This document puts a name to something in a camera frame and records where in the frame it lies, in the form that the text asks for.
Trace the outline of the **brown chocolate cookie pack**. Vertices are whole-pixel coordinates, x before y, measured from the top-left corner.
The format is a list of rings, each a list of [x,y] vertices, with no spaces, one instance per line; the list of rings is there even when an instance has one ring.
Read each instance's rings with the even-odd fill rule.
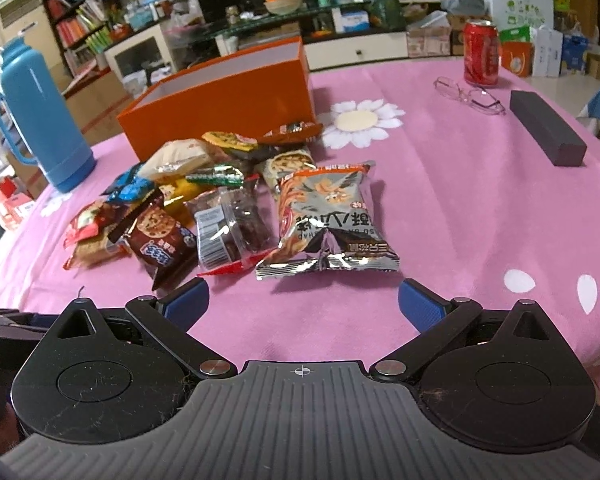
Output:
[[[107,235],[122,242],[140,260],[151,278],[151,290],[174,289],[198,264],[197,237],[163,206],[156,188]]]

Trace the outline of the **clear dark snack pack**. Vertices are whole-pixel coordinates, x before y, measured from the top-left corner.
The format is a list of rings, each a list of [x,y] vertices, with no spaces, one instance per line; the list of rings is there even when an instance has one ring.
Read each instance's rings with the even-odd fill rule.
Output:
[[[260,215],[257,179],[220,186],[186,202],[196,228],[202,275],[242,273],[273,249],[273,235]]]

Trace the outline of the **blue snack pack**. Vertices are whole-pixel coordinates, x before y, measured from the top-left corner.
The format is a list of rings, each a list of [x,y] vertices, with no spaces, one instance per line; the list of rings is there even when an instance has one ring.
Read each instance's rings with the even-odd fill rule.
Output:
[[[119,174],[104,192],[102,197],[110,204],[130,204],[143,200],[155,188],[156,184],[140,176],[144,164],[138,162],[123,174]]]

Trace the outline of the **silver chips bag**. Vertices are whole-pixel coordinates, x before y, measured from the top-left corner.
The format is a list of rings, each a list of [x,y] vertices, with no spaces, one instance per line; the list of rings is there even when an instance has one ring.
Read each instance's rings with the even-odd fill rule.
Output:
[[[325,271],[399,270],[374,221],[372,160],[321,166],[279,182],[279,241],[256,265],[258,280]]]

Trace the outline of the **green striped snack pack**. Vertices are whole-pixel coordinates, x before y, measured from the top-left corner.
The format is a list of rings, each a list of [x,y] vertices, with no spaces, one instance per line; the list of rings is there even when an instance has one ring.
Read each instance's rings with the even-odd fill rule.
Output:
[[[185,179],[200,185],[242,186],[246,177],[244,172],[234,165],[217,164],[198,168],[190,174],[186,174]]]

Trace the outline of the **cream bread pack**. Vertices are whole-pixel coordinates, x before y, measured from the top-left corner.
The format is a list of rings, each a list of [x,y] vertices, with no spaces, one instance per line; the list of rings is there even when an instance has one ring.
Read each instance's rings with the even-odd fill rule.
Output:
[[[137,175],[154,182],[169,182],[227,159],[228,155],[220,148],[204,140],[169,141],[148,158]]]

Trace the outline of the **orange yellow snack bag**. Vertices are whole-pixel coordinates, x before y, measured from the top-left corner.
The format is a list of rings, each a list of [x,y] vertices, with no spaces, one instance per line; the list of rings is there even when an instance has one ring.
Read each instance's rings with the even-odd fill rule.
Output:
[[[243,153],[255,151],[259,145],[256,140],[243,138],[236,133],[208,131],[202,135],[202,140],[222,150],[234,150]]]

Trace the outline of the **red brown snack pack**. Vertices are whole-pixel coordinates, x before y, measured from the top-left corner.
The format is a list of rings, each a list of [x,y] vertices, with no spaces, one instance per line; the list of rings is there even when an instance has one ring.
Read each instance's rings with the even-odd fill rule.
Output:
[[[323,132],[321,122],[292,122],[257,138],[262,145],[284,146],[314,141]]]

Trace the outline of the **yellow soft bread pack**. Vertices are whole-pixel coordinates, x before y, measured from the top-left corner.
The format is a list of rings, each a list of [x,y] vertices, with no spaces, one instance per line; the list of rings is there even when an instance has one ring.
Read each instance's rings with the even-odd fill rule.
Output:
[[[190,226],[193,223],[193,217],[186,203],[204,192],[214,190],[214,186],[189,182],[185,178],[181,178],[170,183],[160,184],[158,189],[163,196],[164,211],[181,222],[183,226]]]

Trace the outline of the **black rectangular case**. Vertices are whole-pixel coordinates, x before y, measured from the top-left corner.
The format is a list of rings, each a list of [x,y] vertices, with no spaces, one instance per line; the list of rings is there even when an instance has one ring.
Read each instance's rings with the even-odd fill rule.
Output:
[[[541,96],[513,90],[509,109],[555,167],[580,167],[588,146]]]

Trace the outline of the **white daisy coaster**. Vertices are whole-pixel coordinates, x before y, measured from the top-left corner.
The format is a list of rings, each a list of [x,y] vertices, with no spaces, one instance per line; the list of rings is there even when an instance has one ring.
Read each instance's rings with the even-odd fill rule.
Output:
[[[391,130],[401,128],[404,115],[402,108],[384,99],[335,103],[318,115],[324,127],[321,142],[331,150],[349,145],[369,148],[375,141],[387,140]]]

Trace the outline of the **clear eyeglasses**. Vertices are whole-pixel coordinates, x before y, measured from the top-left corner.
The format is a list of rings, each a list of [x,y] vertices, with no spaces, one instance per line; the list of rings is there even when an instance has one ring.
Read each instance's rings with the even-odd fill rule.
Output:
[[[456,81],[446,77],[438,77],[434,81],[434,88],[442,96],[464,103],[482,114],[495,116],[506,113],[502,102],[492,96],[486,89],[480,87],[463,88]]]

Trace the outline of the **orange storage box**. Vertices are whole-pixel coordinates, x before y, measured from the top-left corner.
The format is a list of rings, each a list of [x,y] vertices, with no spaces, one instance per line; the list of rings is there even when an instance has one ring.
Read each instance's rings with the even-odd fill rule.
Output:
[[[257,139],[283,125],[314,122],[309,76],[302,41],[275,41],[160,80],[118,122],[140,160],[166,142],[208,131]]]

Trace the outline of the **white cabinet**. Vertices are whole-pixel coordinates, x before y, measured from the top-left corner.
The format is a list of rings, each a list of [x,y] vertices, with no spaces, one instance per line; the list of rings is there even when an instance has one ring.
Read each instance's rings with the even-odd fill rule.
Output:
[[[107,64],[120,81],[143,68],[169,66],[178,71],[173,51],[160,23],[147,25],[116,42],[104,52]]]

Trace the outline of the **red soda can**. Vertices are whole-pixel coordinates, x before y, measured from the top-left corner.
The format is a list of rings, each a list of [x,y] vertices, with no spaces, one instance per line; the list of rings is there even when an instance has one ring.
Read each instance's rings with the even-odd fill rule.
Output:
[[[464,28],[464,76],[468,84],[498,84],[498,30],[489,20],[470,20]]]

